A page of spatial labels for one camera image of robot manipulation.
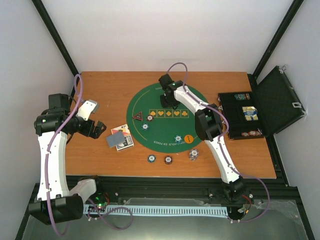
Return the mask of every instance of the wall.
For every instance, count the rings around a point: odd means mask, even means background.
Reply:
[[[40,180],[34,121],[72,75],[31,0],[0,1],[0,33],[0,239],[12,240]]]
[[[43,3],[81,71],[252,73],[292,0]]]
[[[259,81],[275,66],[286,75],[307,116],[275,136],[290,185],[297,186],[315,239],[320,239],[320,1],[304,1]]]

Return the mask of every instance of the green poker mat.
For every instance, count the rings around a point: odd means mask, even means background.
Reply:
[[[207,102],[200,92],[188,87]],[[161,153],[180,153],[194,148],[201,142],[196,134],[194,115],[182,103],[177,109],[161,107],[160,95],[163,94],[160,83],[155,83],[143,88],[132,98],[126,113],[132,136],[144,147]],[[140,111],[143,121],[133,118]],[[153,116],[153,121],[147,121],[148,115]],[[144,130],[143,124],[148,124],[149,128]],[[181,142],[175,141],[177,135],[182,137]]]

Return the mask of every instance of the gray floor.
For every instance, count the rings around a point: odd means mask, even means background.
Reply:
[[[254,205],[244,218],[250,219],[263,210],[263,205]],[[128,216],[106,218],[118,227],[124,227]],[[61,231],[65,223],[58,224]],[[46,226],[31,217],[24,240],[57,240],[50,225]],[[87,217],[73,221],[64,240],[307,240],[307,236],[293,202],[273,201],[271,210],[252,223],[233,223],[224,218],[213,217],[134,217],[131,227],[116,231],[102,221],[88,221]]]

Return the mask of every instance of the black case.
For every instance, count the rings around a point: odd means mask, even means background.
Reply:
[[[248,94],[250,99],[237,100],[235,95],[238,94]],[[218,101],[229,123],[230,139],[277,134],[306,115],[294,88],[279,66],[274,67],[254,91],[219,93]],[[258,120],[247,121],[242,107],[255,107]]]

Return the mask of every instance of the wooden table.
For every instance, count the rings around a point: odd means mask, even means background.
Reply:
[[[83,72],[84,99],[92,99],[100,108],[91,119],[101,121],[107,130],[99,139],[75,134],[66,147],[67,175],[99,175],[126,177],[191,177],[220,178],[220,171],[204,142],[196,148],[199,157],[190,161],[189,151],[174,153],[173,164],[163,161],[165,153],[152,152],[134,138],[134,147],[117,152],[109,148],[106,137],[110,129],[126,123],[127,106],[142,88],[157,83],[164,72]],[[171,72],[173,80],[183,79],[183,72]],[[189,72],[187,84],[200,91],[208,102],[216,103],[218,93],[250,91],[245,72]],[[237,169],[259,178],[276,178],[269,149],[264,138],[228,140],[227,149]],[[156,162],[147,157],[155,154]]]

